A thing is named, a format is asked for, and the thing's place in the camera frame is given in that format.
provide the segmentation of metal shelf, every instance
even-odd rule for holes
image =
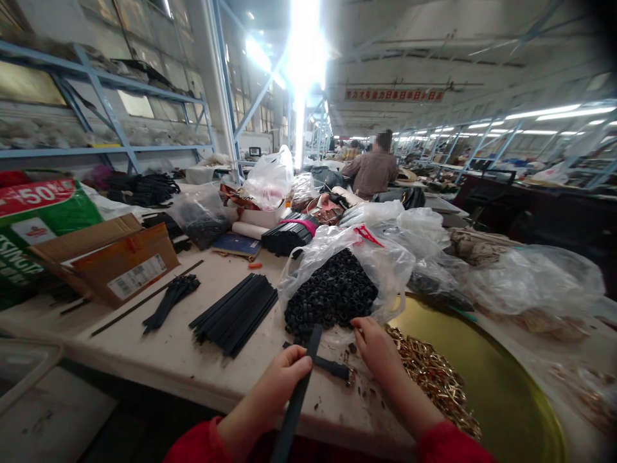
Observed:
[[[135,156],[137,152],[153,152],[153,151],[177,151],[177,150],[193,150],[195,154],[195,160],[199,162],[201,159],[198,149],[211,149],[215,151],[214,146],[211,145],[161,145],[161,146],[148,146],[148,147],[135,147],[130,144],[130,141],[121,123],[118,121],[114,114],[113,108],[108,101],[103,88],[113,90],[123,90],[132,94],[151,96],[153,98],[159,98],[169,102],[174,102],[182,105],[184,116],[187,125],[191,125],[188,120],[188,113],[186,112],[186,104],[193,104],[195,109],[195,115],[197,116],[197,107],[195,105],[202,105],[202,111],[199,113],[197,122],[195,123],[195,131],[200,127],[200,122],[203,117],[206,119],[206,125],[208,127],[208,136],[210,142],[213,141],[212,130],[210,127],[210,119],[208,118],[206,99],[201,95],[201,99],[192,98],[190,96],[180,95],[174,92],[163,90],[157,87],[153,87],[137,80],[133,80],[126,77],[110,74],[106,71],[102,71],[93,67],[92,63],[87,58],[85,50],[79,45],[74,45],[75,52],[78,59],[81,62],[73,62],[66,59],[58,58],[46,53],[41,53],[37,50],[31,50],[29,48],[13,45],[5,41],[0,41],[0,60],[25,66],[28,68],[39,69],[49,73],[58,85],[58,89],[62,93],[62,96],[67,102],[67,105],[73,110],[78,121],[82,125],[82,128],[86,132],[92,132],[87,119],[85,118],[80,106],[75,100],[75,96],[67,91],[66,86],[62,85],[65,79],[76,80],[79,82],[86,82],[92,85],[97,97],[103,105],[106,116],[93,111],[97,117],[99,117],[104,124],[110,127],[118,136],[121,142],[121,147],[106,147],[106,148],[71,148],[71,149],[10,149],[0,151],[0,159],[9,158],[38,158],[48,156],[78,156],[84,154],[94,154],[101,156],[103,163],[113,168],[111,161],[107,157],[108,154],[113,153],[126,153],[129,159],[129,172],[134,170],[137,173],[141,173],[142,169],[139,165],[139,161]]]

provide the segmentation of roll of paper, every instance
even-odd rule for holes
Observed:
[[[268,231],[267,228],[258,227],[257,225],[248,224],[245,222],[234,222],[231,226],[231,230],[239,235],[248,236],[249,238],[258,240],[260,240],[262,235]]]

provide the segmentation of pink tape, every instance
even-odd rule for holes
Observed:
[[[317,226],[313,222],[311,222],[311,221],[286,220],[286,221],[280,221],[279,223],[280,224],[281,223],[299,223],[299,224],[302,224],[302,225],[304,225],[307,228],[307,230],[309,231],[309,233],[312,236],[315,236],[315,232],[317,231]]]

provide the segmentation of red sleeve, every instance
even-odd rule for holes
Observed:
[[[231,463],[231,455],[220,441],[222,417],[196,425],[169,449],[163,463]]]
[[[462,433],[451,421],[426,431],[416,446],[418,463],[496,463],[480,444]]]

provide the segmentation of gold tray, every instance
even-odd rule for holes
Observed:
[[[563,431],[548,399],[523,366],[475,323],[411,297],[388,324],[434,345],[465,380],[483,447],[500,463],[567,460]]]

